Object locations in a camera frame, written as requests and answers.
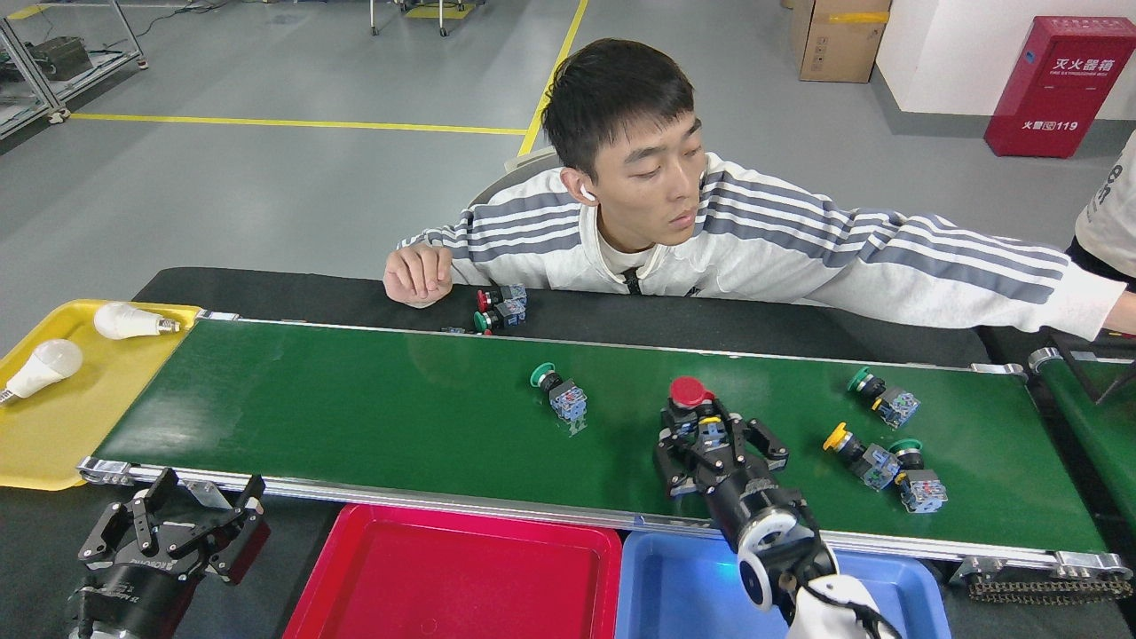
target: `red tray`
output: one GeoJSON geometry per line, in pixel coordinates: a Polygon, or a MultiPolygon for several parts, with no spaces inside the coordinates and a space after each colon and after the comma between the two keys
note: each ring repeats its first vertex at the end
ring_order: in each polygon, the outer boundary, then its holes
{"type": "Polygon", "coordinates": [[[349,505],[284,639],[615,636],[612,530],[349,505]]]}

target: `yellow floor line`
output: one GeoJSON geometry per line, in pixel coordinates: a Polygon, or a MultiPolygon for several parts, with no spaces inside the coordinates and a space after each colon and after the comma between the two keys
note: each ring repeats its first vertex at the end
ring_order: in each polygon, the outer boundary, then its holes
{"type": "Polygon", "coordinates": [[[571,25],[565,35],[563,44],[560,45],[560,53],[557,55],[557,64],[552,65],[552,70],[549,73],[549,81],[544,83],[541,100],[536,102],[536,111],[533,113],[533,119],[528,123],[528,131],[525,132],[525,140],[520,143],[520,150],[517,151],[518,157],[532,151],[533,144],[536,143],[536,134],[541,132],[541,111],[549,103],[549,88],[552,85],[552,77],[557,73],[557,67],[568,57],[568,51],[571,50],[573,40],[576,39],[576,30],[579,28],[579,22],[584,18],[584,9],[586,8],[587,0],[579,0],[579,5],[576,7],[576,15],[573,16],[571,25]]]}
{"type": "Polygon", "coordinates": [[[15,14],[8,16],[8,19],[9,20],[22,20],[24,18],[32,17],[35,14],[39,14],[40,11],[43,11],[45,9],[47,9],[47,7],[41,7],[39,5],[32,5],[31,7],[25,7],[25,8],[20,9],[20,10],[18,10],[18,11],[16,11],[15,14]]]}
{"type": "Polygon", "coordinates": [[[256,119],[244,117],[186,117],[162,115],[116,115],[73,113],[72,119],[115,122],[162,122],[176,124],[244,124],[250,126],[299,126],[310,128],[371,128],[379,131],[428,131],[432,133],[481,133],[485,135],[524,135],[524,128],[486,126],[446,126],[441,124],[396,124],[389,122],[324,122],[318,119],[256,119]]]}

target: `robotic arm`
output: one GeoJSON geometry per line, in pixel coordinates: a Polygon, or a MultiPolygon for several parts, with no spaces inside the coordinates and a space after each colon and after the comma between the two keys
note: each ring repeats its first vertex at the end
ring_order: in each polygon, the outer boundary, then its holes
{"type": "Polygon", "coordinates": [[[103,511],[80,549],[92,572],[68,603],[69,639],[169,639],[206,574],[237,584],[269,534],[253,475],[236,501],[207,487],[208,504],[166,518],[177,474],[166,468],[148,490],[103,511]]]}
{"type": "Polygon", "coordinates": [[[787,639],[899,639],[857,579],[840,574],[808,503],[774,472],[788,450],[760,421],[729,413],[694,377],[670,385],[655,468],[670,497],[699,492],[761,611],[777,606],[787,639]],[[759,454],[746,450],[749,442],[759,454]]]}

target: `white sweatshirt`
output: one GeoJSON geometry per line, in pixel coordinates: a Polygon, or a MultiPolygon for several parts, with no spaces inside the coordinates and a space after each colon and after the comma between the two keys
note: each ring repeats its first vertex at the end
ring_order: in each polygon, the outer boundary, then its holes
{"type": "MultiPolygon", "coordinates": [[[[644,294],[811,300],[903,324],[1053,326],[1096,337],[1124,284],[1060,251],[964,231],[937,216],[841,210],[825,196],[707,153],[693,236],[657,247],[644,294]]],[[[456,283],[628,292],[600,255],[596,208],[560,169],[400,242],[453,251],[456,283]]]]}
{"type": "Polygon", "coordinates": [[[1117,165],[1077,217],[1077,241],[1117,271],[1136,277],[1136,131],[1117,165]]]}

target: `white wall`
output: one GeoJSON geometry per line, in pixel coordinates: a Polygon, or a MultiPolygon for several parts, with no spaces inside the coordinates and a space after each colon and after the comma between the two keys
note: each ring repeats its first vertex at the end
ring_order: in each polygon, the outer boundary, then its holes
{"type": "MultiPolygon", "coordinates": [[[[993,115],[1034,16],[1136,23],[1136,0],[892,0],[876,64],[904,111],[993,115]]],[[[1136,119],[1136,56],[1097,118],[1136,119]]]]}

